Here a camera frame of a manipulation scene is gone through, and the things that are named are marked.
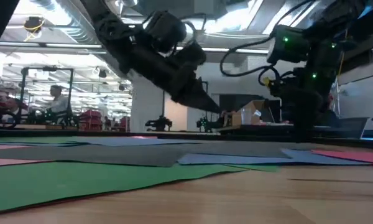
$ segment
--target white shirt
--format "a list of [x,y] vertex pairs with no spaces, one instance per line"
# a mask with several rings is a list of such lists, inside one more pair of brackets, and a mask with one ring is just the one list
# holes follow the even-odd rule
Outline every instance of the white shirt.
[[68,108],[68,98],[59,96],[56,100],[53,100],[50,104],[51,111],[54,113],[66,111]]
[[[17,115],[18,111],[19,111],[19,108],[16,111],[12,112],[12,113],[15,114],[15,115]],[[27,115],[28,115],[27,110],[21,109],[21,122],[25,122],[25,119],[27,119]],[[1,120],[5,121],[5,122],[8,122],[8,123],[13,123],[14,122],[14,118],[11,115],[9,115],[9,114],[3,115],[1,117]]]

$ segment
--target green paper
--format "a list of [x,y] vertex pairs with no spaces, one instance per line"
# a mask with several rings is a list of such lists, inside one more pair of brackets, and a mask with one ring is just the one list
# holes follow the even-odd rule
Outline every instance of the green paper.
[[71,143],[74,137],[27,137],[27,138],[0,138],[0,142],[18,142],[18,143],[46,143],[46,144],[63,144]]
[[142,167],[47,162],[0,167],[0,211],[61,198],[140,189],[246,169],[222,165]]
[[279,170],[279,166],[255,166],[255,165],[238,165],[238,164],[230,164],[226,165],[229,167],[238,167],[250,170],[259,170],[259,171],[266,171],[266,172],[277,172]]

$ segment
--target wooden table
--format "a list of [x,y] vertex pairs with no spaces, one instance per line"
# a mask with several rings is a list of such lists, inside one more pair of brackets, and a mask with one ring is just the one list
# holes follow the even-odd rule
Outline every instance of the wooden table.
[[373,224],[373,166],[216,175],[0,215],[8,223]]

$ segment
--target pink paper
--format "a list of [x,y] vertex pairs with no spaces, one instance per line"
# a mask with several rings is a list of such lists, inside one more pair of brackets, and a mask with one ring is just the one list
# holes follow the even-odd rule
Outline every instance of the pink paper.
[[336,151],[324,151],[324,150],[312,150],[313,153],[337,157],[341,159],[350,159],[355,161],[373,162],[373,152],[336,152]]
[[29,164],[29,163],[36,163],[36,162],[51,162],[51,161],[27,161],[27,160],[20,160],[20,159],[0,159],[0,166]]
[[21,147],[30,147],[30,146],[5,146],[5,145],[0,145],[0,149],[16,149],[16,148],[21,148]]

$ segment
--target cardboard box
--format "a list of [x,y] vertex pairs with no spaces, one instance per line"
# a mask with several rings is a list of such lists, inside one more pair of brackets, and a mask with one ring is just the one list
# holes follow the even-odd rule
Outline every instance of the cardboard box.
[[242,107],[239,111],[235,112],[232,115],[232,126],[237,126],[242,124],[242,110],[245,108],[250,108],[253,115],[251,119],[251,124],[258,124],[260,123],[260,116],[254,114],[256,110],[261,110],[264,106],[264,100],[252,100],[250,103],[246,104]]

